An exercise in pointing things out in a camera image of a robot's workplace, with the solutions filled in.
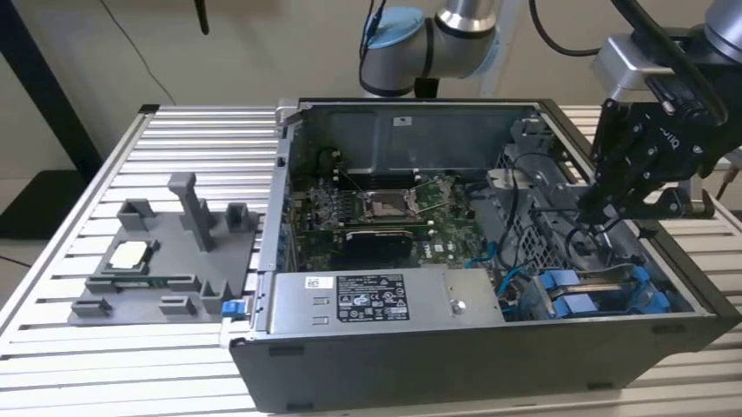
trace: white wall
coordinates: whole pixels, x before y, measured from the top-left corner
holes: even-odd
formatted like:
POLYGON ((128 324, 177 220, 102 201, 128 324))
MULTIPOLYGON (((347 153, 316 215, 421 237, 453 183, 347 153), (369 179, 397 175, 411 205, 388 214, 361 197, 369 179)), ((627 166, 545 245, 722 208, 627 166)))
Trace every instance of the white wall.
POLYGON ((0 179, 32 178, 44 169, 72 163, 0 56, 0 179))
MULTIPOLYGON (((524 10, 517 25, 496 96, 551 98, 559 104, 599 104, 604 91, 592 72, 592 57, 561 56, 543 43, 524 10)), ((662 26, 691 27, 703 22, 711 0, 643 0, 642 6, 662 26)), ((543 26, 559 45, 590 49, 614 33, 631 31, 608 0, 536 0, 543 26)))

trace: metal frame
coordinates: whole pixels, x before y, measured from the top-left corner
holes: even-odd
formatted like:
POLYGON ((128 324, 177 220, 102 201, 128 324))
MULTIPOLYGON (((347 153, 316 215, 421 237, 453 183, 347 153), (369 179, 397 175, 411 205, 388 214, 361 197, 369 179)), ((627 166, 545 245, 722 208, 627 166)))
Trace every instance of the metal frame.
MULTIPOLYGON (((599 108, 569 107, 564 112, 588 139, 599 108)), ((273 120, 272 108, 162 107, 156 115, 137 118, 0 313, 0 320, 13 324, 0 336, 0 414, 263 416, 253 409, 229 354, 219 347, 219 325, 69 328, 64 324, 66 297, 81 294, 80 276, 100 260, 118 227, 113 217, 121 198, 149 196, 156 199, 154 209, 173 210, 174 196, 168 200, 162 193, 166 174, 193 169, 201 174, 197 192, 209 199, 209 207, 239 196, 264 210, 260 189, 269 184, 265 167, 272 166, 272 156, 249 152, 265 151, 260 149, 268 149, 276 139, 272 125, 256 125, 257 120, 273 120), (200 159, 181 159, 194 158, 198 152, 200 159), (36 328, 18 330, 16 325, 36 328)), ((724 208, 716 209, 714 220, 663 225, 740 309, 742 224, 724 208)), ((248 281, 252 288, 255 280, 248 281)), ((739 415, 739 330, 702 352, 663 360, 622 391, 368 409, 349 415, 739 415)))

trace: black cable hose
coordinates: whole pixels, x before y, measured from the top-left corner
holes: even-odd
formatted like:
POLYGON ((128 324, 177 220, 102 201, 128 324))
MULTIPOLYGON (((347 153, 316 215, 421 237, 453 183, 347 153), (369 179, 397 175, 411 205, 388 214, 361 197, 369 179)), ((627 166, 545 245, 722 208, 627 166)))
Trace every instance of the black cable hose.
POLYGON ((603 230, 600 230, 598 234, 602 235, 603 233, 610 232, 611 229, 612 229, 615 226, 618 226, 618 223, 620 223, 622 221, 623 221, 622 219, 615 219, 615 221, 614 221, 611 224, 608 224, 607 227, 606 227, 603 230))
POLYGON ((541 19, 537 16, 537 10, 535 8, 535 0, 528 0, 528 9, 531 10, 531 19, 533 20, 533 27, 535 31, 537 32, 539 36, 541 37, 543 41, 548 45, 548 47, 557 53, 565 56, 574 57, 583 57, 583 56, 594 56, 598 55, 600 51, 599 48, 592 50, 568 50, 567 48, 561 47, 556 42, 553 42, 552 38, 545 33, 545 29, 543 28, 541 19))
POLYGON ((720 200, 720 197, 723 197, 723 193, 727 192, 727 186, 728 186, 728 182, 723 182, 719 186, 719 191, 716 191, 716 196, 714 197, 716 200, 720 200))
POLYGON ((368 20, 371 20, 371 13, 373 13, 373 3, 375 3, 373 0, 371 0, 368 2, 367 18, 363 22, 363 28, 360 29, 360 44, 357 46, 357 59, 359 60, 363 60, 363 51, 364 51, 365 45, 367 45, 367 26, 368 26, 368 20))
POLYGON ((687 88, 692 91, 695 98, 708 113, 710 125, 720 126, 728 118, 727 107, 694 63, 636 0, 611 0, 611 3, 631 27, 656 45, 659 59, 672 69, 687 88))
POLYGON ((128 44, 130 45, 132 49, 137 53, 138 60, 141 61, 141 64, 144 65, 144 69, 146 71, 146 74, 149 74, 149 77, 152 78, 152 81, 154 81, 154 83, 160 86, 160 89, 162 90, 162 93, 166 95, 166 98, 170 99, 172 105, 173 106, 177 105, 177 103, 174 102, 174 99, 172 98, 170 92, 164 87, 162 83, 160 82, 160 79, 154 76, 154 73, 152 72, 152 69, 149 68, 149 63, 146 62, 146 60, 144 58, 144 55, 141 55, 141 51, 138 50, 138 47, 134 44, 134 41, 130 39, 130 36, 128 35, 126 31, 124 30, 124 27, 120 25, 118 19, 113 15, 113 12, 110 11, 110 8, 108 7, 108 4, 105 3, 104 0, 98 0, 98 2, 101 3, 102 8, 105 9, 105 13, 108 14, 108 17, 110 18, 110 21, 113 22, 113 24, 118 28, 121 35, 126 38, 128 44))
POLYGON ((567 252, 567 261, 569 263, 574 264, 574 261, 571 260, 571 239, 575 237, 575 234, 580 231, 579 228, 574 228, 568 233, 567 233, 567 237, 564 238, 564 251, 567 252))
POLYGON ((512 198, 511 198, 511 203, 509 203, 509 213, 508 213, 508 222, 505 223, 505 231, 501 232, 501 236, 499 237, 497 240, 497 261, 499 261, 499 265, 505 269, 509 270, 512 269, 512 265, 509 265, 505 262, 504 257, 501 256, 501 253, 504 252, 503 248, 505 247, 505 239, 508 238, 509 235, 509 230, 512 229, 512 225, 515 224, 515 215, 517 212, 517 195, 520 194, 519 190, 517 190, 517 182, 515 179, 515 170, 511 169, 509 170, 509 174, 512 175, 512 198))

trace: power supply label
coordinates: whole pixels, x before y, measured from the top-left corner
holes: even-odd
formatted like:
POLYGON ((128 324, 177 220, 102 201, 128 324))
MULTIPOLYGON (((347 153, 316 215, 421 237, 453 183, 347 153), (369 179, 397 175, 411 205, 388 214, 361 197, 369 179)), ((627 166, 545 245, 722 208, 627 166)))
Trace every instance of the power supply label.
POLYGON ((337 320, 353 323, 408 319, 401 274, 337 276, 337 320))

